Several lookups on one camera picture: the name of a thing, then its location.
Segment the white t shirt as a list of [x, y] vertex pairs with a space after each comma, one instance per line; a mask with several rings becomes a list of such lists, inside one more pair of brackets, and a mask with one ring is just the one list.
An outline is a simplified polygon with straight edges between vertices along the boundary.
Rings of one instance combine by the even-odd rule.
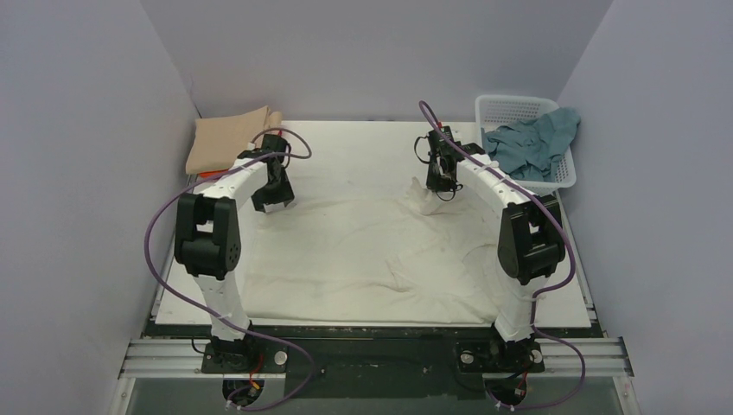
[[490, 324], [506, 292], [496, 223], [474, 191], [431, 201], [418, 184], [262, 214], [239, 278], [245, 312], [294, 324]]

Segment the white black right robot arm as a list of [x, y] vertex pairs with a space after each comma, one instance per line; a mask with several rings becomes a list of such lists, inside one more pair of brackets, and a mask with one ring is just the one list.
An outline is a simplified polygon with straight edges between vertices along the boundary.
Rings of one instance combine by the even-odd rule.
[[507, 373], [544, 369], [536, 343], [535, 318], [548, 278], [568, 252], [558, 200], [522, 188], [501, 173], [477, 144], [454, 140], [448, 126], [429, 131], [424, 185], [417, 186], [422, 214], [447, 207], [464, 188], [482, 201], [498, 234], [497, 275], [504, 297], [486, 340], [459, 342], [458, 368], [463, 373]]

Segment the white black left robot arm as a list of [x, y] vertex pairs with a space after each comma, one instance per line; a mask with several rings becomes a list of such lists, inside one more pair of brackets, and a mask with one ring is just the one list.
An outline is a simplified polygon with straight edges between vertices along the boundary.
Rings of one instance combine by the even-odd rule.
[[294, 199], [285, 172], [290, 143], [267, 133], [259, 147], [244, 150], [237, 165], [209, 185], [178, 199], [174, 256], [193, 277], [211, 318], [211, 362], [236, 372], [255, 368], [261, 356], [251, 320], [243, 306], [236, 269], [244, 253], [239, 210], [251, 203], [253, 213]]

